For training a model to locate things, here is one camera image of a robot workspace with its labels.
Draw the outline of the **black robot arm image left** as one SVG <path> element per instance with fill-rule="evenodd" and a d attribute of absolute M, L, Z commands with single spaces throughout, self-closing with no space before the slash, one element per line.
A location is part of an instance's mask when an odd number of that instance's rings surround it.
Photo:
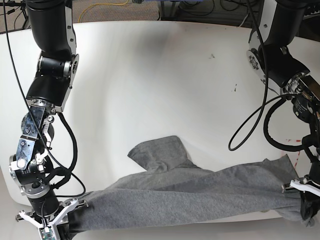
<path fill-rule="evenodd" d="M 61 202 L 55 190 L 74 176 L 78 146 L 63 110 L 77 72 L 79 55 L 73 28 L 72 1 L 24 0 L 33 38 L 41 52 L 36 74 L 23 95 L 27 114 L 21 122 L 16 153 L 10 157 L 9 173 L 32 211 L 20 211 L 17 221 L 36 227 L 42 240 L 70 239 L 69 214 L 87 205 L 81 195 L 68 195 Z M 53 122 L 58 116 L 67 130 L 73 157 L 70 166 L 59 163 L 51 153 Z"/>

